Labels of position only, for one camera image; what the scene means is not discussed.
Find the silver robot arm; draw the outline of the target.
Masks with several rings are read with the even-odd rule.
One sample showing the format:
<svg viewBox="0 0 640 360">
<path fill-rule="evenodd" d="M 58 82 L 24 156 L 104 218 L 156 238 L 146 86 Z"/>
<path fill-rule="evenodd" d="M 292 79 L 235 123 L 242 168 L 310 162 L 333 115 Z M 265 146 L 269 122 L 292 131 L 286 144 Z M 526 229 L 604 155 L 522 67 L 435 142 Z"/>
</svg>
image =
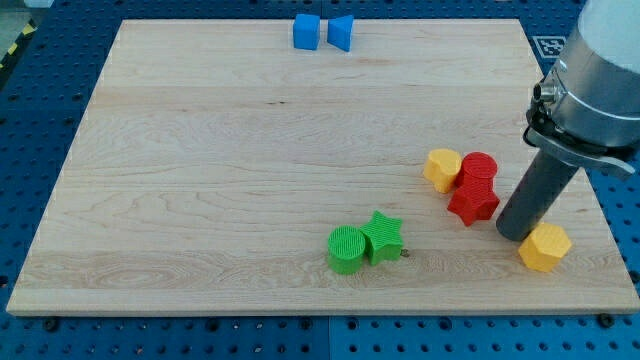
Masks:
<svg viewBox="0 0 640 360">
<path fill-rule="evenodd" d="M 621 179 L 639 146 L 639 0 L 589 0 L 546 76 L 534 86 L 524 139 L 534 173 L 579 168 Z"/>
</svg>

